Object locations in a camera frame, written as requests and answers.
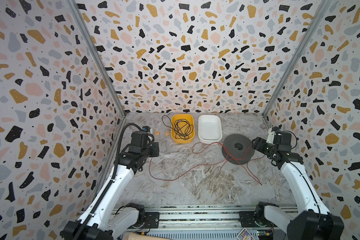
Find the black cable spool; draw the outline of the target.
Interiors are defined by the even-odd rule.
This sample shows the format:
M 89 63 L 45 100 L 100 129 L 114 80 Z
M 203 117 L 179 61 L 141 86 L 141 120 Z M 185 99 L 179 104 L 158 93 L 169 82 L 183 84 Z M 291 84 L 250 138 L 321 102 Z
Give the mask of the black cable spool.
M 251 160 L 254 153 L 252 141 L 244 135 L 232 134 L 227 136 L 223 142 L 223 157 L 234 165 L 245 165 Z

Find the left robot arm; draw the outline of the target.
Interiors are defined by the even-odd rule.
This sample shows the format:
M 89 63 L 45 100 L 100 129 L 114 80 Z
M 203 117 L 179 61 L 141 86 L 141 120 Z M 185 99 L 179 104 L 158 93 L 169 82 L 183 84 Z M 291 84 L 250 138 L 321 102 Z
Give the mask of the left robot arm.
M 112 213 L 130 180 L 142 171 L 148 158 L 158 157 L 160 153 L 150 127 L 128 123 L 121 132 L 127 127 L 137 128 L 131 135 L 131 142 L 123 148 L 118 141 L 111 174 L 87 210 L 76 221 L 65 225 L 60 233 L 63 239 L 118 240 L 128 229 L 139 232 L 151 228 L 152 222 L 142 205 L 129 203 Z

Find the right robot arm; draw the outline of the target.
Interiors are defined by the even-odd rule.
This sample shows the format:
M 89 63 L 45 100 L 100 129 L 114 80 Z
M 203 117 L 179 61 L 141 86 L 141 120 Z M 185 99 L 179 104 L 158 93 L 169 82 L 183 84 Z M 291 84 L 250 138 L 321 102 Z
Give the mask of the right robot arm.
M 277 205 L 259 202 L 254 221 L 261 227 L 273 223 L 290 240 L 338 240 L 344 223 L 340 217 L 332 215 L 321 201 L 309 181 L 303 158 L 291 151 L 291 138 L 291 132 L 274 127 L 269 129 L 267 139 L 253 139 L 252 148 L 267 156 L 284 175 L 295 198 L 298 215 L 293 217 Z

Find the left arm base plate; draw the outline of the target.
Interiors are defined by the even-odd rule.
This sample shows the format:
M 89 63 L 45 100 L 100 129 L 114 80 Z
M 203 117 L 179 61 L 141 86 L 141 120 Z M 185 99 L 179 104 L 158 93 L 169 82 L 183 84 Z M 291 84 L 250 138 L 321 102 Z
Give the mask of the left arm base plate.
M 129 230 L 157 229 L 159 227 L 160 213 L 145 212 L 144 215 L 139 214 L 135 224 L 128 227 Z

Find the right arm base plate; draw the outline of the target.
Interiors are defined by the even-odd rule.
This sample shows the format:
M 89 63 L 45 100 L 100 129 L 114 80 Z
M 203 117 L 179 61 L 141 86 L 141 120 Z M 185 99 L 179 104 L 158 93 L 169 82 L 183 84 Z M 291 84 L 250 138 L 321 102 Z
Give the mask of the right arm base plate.
M 256 220 L 254 211 L 240 211 L 239 222 L 242 228 L 271 228 L 277 225 L 268 220 Z

